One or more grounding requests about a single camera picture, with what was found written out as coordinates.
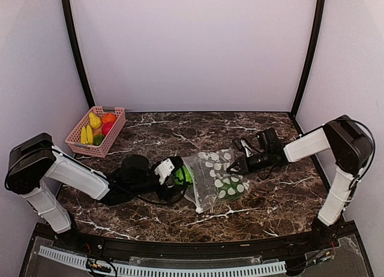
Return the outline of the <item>green striped fake watermelon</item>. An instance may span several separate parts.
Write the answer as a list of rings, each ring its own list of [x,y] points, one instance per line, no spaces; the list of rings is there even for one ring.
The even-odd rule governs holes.
[[[183,166],[175,172],[173,175],[173,181],[175,185],[186,185],[187,187],[192,186],[193,184],[193,178],[186,166]]]

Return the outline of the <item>green fake vegetable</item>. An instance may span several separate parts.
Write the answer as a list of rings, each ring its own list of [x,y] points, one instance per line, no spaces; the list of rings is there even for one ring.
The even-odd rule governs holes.
[[[214,182],[220,200],[236,200],[245,193],[245,186],[237,177],[226,177]]]

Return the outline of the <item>clear polka dot zip bag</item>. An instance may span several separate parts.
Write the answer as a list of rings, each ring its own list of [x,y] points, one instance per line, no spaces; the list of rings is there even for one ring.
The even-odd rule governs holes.
[[[194,203],[198,214],[250,192],[251,183],[246,177],[226,172],[235,160],[231,149],[199,152],[182,160],[185,177],[192,181],[185,198]]]

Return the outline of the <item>green orange fake pepper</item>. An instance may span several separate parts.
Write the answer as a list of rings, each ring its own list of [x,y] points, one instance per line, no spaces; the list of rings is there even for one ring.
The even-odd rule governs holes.
[[[93,136],[93,145],[100,146],[104,140],[105,136],[102,133],[98,133]]]

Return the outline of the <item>red fake apple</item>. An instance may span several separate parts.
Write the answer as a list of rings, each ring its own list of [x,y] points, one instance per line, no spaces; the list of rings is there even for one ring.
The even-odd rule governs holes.
[[[113,126],[114,126],[113,122],[106,122],[105,124],[103,124],[103,126],[101,127],[102,134],[104,136],[107,136],[110,130],[113,128]]]

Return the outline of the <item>orange fake orange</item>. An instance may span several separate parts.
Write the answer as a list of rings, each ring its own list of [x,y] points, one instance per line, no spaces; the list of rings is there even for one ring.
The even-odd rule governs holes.
[[[114,124],[116,122],[116,120],[117,120],[117,117],[113,113],[105,113],[103,115],[103,117],[101,118],[101,121],[103,124],[106,124],[109,122]]]

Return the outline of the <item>yellow fake banana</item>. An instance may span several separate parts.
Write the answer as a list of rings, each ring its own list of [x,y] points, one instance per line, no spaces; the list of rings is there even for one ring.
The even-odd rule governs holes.
[[[93,139],[93,130],[90,125],[87,125],[86,127],[83,126],[80,133],[80,142],[81,144],[86,145],[93,145],[94,139]]]

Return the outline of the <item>yellow fake lemon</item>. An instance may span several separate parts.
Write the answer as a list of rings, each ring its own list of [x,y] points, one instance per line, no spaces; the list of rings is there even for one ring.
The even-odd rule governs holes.
[[[89,125],[93,130],[97,130],[102,126],[101,118],[98,117],[95,113],[90,112],[89,116]]]

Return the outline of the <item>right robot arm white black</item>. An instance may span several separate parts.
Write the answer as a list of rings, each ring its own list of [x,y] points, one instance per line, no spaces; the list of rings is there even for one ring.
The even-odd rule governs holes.
[[[258,149],[245,138],[233,141],[243,154],[227,168],[228,174],[257,173],[307,158],[319,161],[321,155],[333,160],[333,180],[317,215],[317,220],[327,227],[335,224],[352,202],[357,186],[372,166],[377,149],[369,127],[348,115],[324,123],[288,143],[283,143],[273,127],[256,133],[256,139]]]

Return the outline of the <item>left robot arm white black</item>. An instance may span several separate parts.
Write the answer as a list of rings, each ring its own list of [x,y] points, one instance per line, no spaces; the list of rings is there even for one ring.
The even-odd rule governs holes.
[[[75,188],[107,206],[126,203],[144,194],[155,193],[159,206],[171,206],[189,186],[187,169],[179,156],[154,165],[142,155],[126,157],[121,166],[106,176],[64,153],[41,133],[12,148],[4,187],[22,196],[51,226],[72,251],[85,245],[85,238],[74,229],[74,221],[44,179],[54,179]]]

